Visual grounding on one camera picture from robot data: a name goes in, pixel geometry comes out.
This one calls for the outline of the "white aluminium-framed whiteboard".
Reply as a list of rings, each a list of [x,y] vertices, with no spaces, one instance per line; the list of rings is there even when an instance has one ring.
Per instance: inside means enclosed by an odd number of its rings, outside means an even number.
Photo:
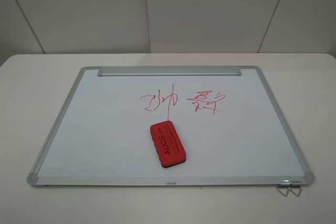
[[[150,126],[171,121],[186,161],[161,166]],[[256,66],[84,67],[27,176],[31,186],[311,185]]]

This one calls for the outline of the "right silver binder clip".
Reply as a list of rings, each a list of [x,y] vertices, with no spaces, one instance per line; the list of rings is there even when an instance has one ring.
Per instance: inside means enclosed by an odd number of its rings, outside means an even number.
[[[296,197],[299,197],[302,193],[302,183],[300,180],[292,180],[290,182],[290,185],[288,186],[289,191],[295,195]]]

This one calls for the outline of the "red AUCS whiteboard eraser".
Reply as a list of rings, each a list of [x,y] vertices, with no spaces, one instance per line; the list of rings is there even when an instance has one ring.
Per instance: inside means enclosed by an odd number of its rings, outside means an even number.
[[[162,167],[169,168],[186,161],[186,151],[171,121],[151,125],[150,134]]]

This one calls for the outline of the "silver binder clip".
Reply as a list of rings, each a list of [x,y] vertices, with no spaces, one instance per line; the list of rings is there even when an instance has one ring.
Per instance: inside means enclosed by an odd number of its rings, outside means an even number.
[[[290,182],[290,185],[288,186],[289,191],[295,195],[296,197],[299,197],[302,193],[302,183],[300,180],[292,180]]]
[[[277,191],[284,197],[287,197],[290,192],[291,181],[281,180],[277,186]]]

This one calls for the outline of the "left silver binder clip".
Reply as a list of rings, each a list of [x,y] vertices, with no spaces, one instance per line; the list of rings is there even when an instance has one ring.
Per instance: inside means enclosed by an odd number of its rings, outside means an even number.
[[[277,186],[277,191],[284,197],[287,197],[290,192],[291,181],[281,180]]]

